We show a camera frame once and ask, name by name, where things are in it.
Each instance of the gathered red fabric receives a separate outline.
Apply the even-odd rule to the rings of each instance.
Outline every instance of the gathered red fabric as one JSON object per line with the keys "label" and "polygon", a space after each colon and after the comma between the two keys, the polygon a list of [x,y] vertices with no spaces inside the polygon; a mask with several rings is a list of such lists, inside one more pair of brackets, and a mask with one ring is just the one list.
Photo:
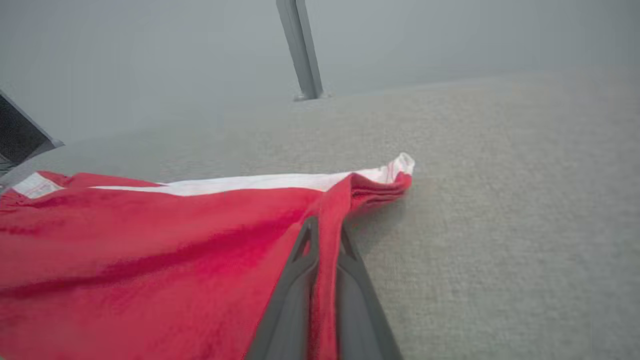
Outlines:
{"label": "gathered red fabric", "polygon": [[413,160],[158,184],[35,173],[0,197],[0,356],[242,359],[302,224],[319,221],[310,357],[336,359],[340,229]]}

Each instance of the white trim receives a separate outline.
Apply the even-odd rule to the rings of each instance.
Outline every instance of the white trim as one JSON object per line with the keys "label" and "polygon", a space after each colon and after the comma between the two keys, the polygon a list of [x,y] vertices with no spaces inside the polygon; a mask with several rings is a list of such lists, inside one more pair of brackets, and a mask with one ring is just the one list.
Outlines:
{"label": "white trim", "polygon": [[[393,183],[400,172],[411,175],[414,160],[411,156],[401,153],[389,164],[365,170],[356,171],[371,181],[381,184]],[[94,186],[95,189],[125,190],[133,192],[167,193],[176,196],[195,196],[211,193],[227,192],[240,189],[277,189],[277,188],[305,188],[325,192],[352,172],[338,174],[279,174],[259,176],[222,177],[219,179],[186,180],[175,183],[159,183],[163,186]],[[54,182],[34,173],[13,189],[31,199],[64,189]]]}

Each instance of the gray textured surface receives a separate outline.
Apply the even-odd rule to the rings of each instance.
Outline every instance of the gray textured surface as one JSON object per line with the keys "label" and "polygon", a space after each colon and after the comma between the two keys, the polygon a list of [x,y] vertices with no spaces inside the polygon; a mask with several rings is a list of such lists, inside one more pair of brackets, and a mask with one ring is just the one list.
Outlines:
{"label": "gray textured surface", "polygon": [[151,181],[417,161],[349,225],[407,359],[640,358],[640,72],[298,103],[45,153],[14,170]]}

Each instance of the red garment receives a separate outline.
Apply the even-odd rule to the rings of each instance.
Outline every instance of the red garment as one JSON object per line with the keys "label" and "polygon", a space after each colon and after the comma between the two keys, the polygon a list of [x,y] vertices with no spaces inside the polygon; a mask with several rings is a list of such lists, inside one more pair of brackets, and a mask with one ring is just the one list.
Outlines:
{"label": "red garment", "polygon": [[412,168],[402,154],[358,174],[172,184],[35,174],[0,198],[0,356],[242,359],[317,215],[310,355],[336,359],[340,227],[402,196]]}

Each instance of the red cloth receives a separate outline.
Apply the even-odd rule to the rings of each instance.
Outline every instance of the red cloth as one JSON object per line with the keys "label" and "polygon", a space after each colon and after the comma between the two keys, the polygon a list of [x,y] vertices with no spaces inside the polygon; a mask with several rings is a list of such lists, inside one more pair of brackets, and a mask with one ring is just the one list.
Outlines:
{"label": "red cloth", "polygon": [[310,358],[336,359],[342,222],[411,184],[400,171],[387,184],[345,175],[328,191],[178,196],[91,187],[165,188],[118,177],[40,175],[59,188],[33,199],[51,185],[0,198],[6,359],[242,359],[311,215],[319,219],[320,253]]}

